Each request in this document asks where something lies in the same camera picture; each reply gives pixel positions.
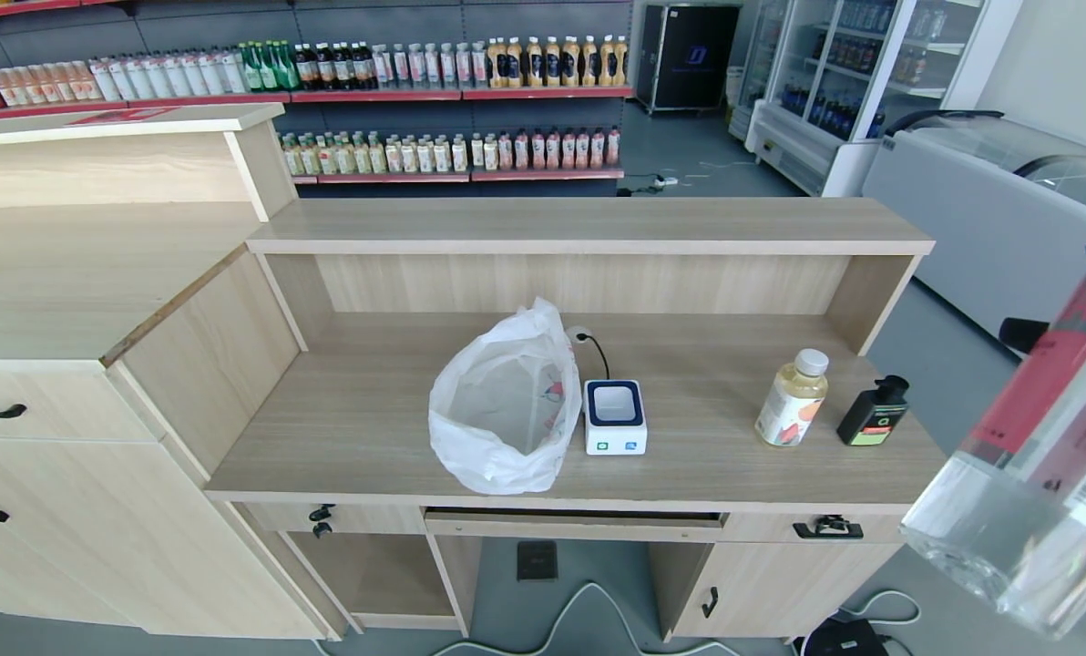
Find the plastic bag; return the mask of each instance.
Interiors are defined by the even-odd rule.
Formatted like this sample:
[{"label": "plastic bag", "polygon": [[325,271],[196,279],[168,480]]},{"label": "plastic bag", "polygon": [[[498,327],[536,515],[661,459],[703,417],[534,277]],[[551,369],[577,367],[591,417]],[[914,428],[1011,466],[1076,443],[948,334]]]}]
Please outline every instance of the plastic bag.
[{"label": "plastic bag", "polygon": [[582,398],[559,311],[535,299],[439,374],[430,391],[430,445],[477,493],[544,491],[568,453]]}]

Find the white bottle cap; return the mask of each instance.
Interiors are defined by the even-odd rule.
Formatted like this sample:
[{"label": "white bottle cap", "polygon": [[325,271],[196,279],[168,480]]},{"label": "white bottle cap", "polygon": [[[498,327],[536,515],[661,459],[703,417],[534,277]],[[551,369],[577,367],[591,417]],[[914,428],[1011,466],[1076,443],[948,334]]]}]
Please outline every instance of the white bottle cap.
[{"label": "white bottle cap", "polygon": [[803,376],[822,376],[831,359],[818,349],[801,349],[794,357],[794,368]]}]

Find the white wall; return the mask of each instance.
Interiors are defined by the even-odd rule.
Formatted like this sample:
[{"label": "white wall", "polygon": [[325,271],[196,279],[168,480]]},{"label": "white wall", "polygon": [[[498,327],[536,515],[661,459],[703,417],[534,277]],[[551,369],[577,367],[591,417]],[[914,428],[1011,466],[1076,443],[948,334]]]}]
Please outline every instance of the white wall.
[{"label": "white wall", "polygon": [[980,108],[1086,143],[1086,0],[1025,0]]}]

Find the chest freezer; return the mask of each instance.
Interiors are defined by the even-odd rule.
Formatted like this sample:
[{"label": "chest freezer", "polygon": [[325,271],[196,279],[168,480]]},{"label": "chest freezer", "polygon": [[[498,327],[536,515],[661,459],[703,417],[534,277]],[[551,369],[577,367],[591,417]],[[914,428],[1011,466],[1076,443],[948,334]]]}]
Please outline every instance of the chest freezer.
[{"label": "chest freezer", "polygon": [[1086,273],[1086,146],[998,112],[900,121],[862,194],[935,238],[914,275],[994,337],[1050,320]]}]

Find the red shelf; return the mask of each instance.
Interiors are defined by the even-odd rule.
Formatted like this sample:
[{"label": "red shelf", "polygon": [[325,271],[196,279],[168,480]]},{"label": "red shelf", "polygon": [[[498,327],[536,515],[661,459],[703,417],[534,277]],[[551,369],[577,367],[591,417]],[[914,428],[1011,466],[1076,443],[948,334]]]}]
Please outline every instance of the red shelf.
[{"label": "red shelf", "polygon": [[463,88],[464,100],[628,99],[631,87]]},{"label": "red shelf", "polygon": [[188,99],[130,100],[131,108],[185,108],[188,104],[286,103],[288,91],[272,93],[224,93],[223,96],[190,96]]},{"label": "red shelf", "polygon": [[377,91],[293,91],[293,103],[409,103],[416,100],[462,100],[458,88],[381,88]]},{"label": "red shelf", "polygon": [[469,182],[468,173],[371,173],[318,175],[318,184]]},{"label": "red shelf", "polygon": [[26,3],[0,4],[0,16],[45,12],[49,9],[79,8],[79,5],[81,5],[81,0],[27,0]]},{"label": "red shelf", "polygon": [[559,169],[476,171],[473,182],[510,182],[517,179],[616,179],[623,177],[622,167],[559,167]]},{"label": "red shelf", "polygon": [[111,110],[124,110],[126,108],[126,103],[121,100],[117,101],[117,103],[26,104],[23,108],[5,108],[0,110],[0,117],[68,115],[68,113],[109,112]]}]

